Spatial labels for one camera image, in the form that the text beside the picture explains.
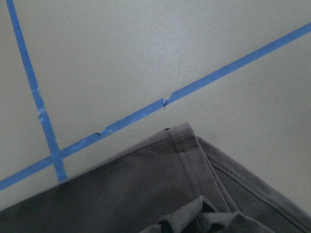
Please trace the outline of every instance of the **gray cloth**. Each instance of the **gray cloth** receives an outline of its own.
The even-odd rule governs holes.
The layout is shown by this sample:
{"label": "gray cloth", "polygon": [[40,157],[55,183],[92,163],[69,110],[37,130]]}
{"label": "gray cloth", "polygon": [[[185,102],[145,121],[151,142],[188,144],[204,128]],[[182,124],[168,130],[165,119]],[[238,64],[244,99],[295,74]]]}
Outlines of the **gray cloth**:
{"label": "gray cloth", "polygon": [[311,233],[311,219],[188,124],[0,212],[1,233],[141,231]]}

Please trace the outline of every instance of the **gray fabric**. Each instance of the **gray fabric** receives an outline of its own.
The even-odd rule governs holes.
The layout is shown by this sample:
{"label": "gray fabric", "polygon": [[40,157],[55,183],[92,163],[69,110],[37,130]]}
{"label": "gray fabric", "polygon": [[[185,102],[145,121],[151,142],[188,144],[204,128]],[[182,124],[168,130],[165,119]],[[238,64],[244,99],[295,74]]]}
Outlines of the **gray fabric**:
{"label": "gray fabric", "polygon": [[[193,206],[196,200],[205,204]],[[182,210],[179,220],[164,220],[178,209]],[[0,212],[1,233],[245,232],[250,228],[254,233],[310,233],[311,220],[251,172],[197,138],[188,124],[162,131],[99,168]]]}

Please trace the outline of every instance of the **white surface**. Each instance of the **white surface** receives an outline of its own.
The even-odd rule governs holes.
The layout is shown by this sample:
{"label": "white surface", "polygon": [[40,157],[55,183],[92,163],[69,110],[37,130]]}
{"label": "white surface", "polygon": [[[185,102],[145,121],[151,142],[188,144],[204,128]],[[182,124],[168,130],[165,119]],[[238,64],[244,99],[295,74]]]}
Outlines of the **white surface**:
{"label": "white surface", "polygon": [[[29,0],[15,6],[60,149],[311,22],[309,1]],[[35,143],[30,148],[37,151],[18,141],[15,150],[24,154],[11,152],[7,140],[15,132],[5,126],[4,179],[48,150],[5,4],[0,13],[0,48],[6,51],[0,58],[1,98],[4,93],[19,104],[13,91],[2,91],[19,87],[21,111],[28,114],[16,117],[18,107],[1,107],[1,131],[2,122],[16,122],[34,133],[19,140]],[[309,34],[70,156],[66,172],[81,174],[189,121],[197,135],[311,214],[310,61]],[[41,179],[47,182],[23,180],[27,193],[11,191],[20,184],[1,191],[1,208],[55,185],[52,176]]]}

